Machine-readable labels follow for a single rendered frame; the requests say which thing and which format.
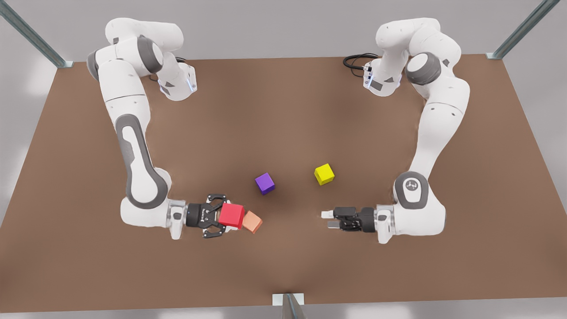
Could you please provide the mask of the red wooden cube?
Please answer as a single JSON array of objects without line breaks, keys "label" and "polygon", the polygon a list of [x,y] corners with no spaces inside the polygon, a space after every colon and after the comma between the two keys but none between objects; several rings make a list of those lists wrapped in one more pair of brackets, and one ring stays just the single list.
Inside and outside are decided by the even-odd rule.
[{"label": "red wooden cube", "polygon": [[221,206],[218,222],[223,226],[230,226],[240,230],[245,216],[245,208],[239,204],[225,202]]}]

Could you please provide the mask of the yellow wooden cube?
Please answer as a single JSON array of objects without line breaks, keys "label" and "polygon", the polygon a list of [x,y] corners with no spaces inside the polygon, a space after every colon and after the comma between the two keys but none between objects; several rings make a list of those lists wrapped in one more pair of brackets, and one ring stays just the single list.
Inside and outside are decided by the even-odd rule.
[{"label": "yellow wooden cube", "polygon": [[317,167],[314,171],[314,175],[320,186],[332,182],[335,178],[334,172],[328,163]]}]

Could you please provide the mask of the orange wooden cube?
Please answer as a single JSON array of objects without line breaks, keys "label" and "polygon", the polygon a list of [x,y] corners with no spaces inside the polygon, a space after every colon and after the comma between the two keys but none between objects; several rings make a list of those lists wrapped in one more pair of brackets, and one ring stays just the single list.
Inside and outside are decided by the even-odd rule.
[{"label": "orange wooden cube", "polygon": [[243,228],[249,230],[251,233],[257,232],[262,224],[263,220],[249,210],[246,212],[242,222]]}]

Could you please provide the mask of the purple wooden cube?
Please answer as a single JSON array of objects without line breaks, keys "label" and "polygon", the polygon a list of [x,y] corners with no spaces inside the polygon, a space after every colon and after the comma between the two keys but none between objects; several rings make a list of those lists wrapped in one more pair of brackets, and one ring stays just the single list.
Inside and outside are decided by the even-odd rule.
[{"label": "purple wooden cube", "polygon": [[273,182],[268,172],[265,172],[261,176],[255,178],[255,183],[261,191],[262,195],[268,194],[275,189],[275,182]]}]

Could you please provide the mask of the silver frame post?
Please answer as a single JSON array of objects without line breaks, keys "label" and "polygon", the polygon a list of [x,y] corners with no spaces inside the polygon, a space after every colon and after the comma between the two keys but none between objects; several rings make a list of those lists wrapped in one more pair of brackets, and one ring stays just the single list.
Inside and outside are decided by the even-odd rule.
[{"label": "silver frame post", "polygon": [[281,306],[281,319],[307,319],[302,305],[304,293],[273,294],[272,305]]},{"label": "silver frame post", "polygon": [[18,31],[28,42],[30,42],[45,58],[47,58],[55,67],[70,68],[73,67],[73,61],[66,61],[61,57],[45,40],[30,27],[29,24],[6,2],[0,0],[0,16]]},{"label": "silver frame post", "polygon": [[486,53],[486,58],[502,60],[560,1],[542,0],[494,52]]}]

